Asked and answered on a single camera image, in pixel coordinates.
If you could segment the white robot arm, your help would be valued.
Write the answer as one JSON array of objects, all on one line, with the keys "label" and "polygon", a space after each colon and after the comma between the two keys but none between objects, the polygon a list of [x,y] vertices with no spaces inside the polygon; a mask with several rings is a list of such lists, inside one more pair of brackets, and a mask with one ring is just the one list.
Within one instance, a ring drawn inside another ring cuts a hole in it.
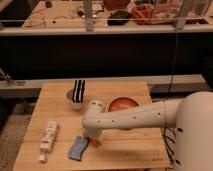
[{"label": "white robot arm", "polygon": [[82,126],[94,138],[104,129],[175,127],[174,170],[213,171],[213,92],[107,113],[102,102],[91,101]]}]

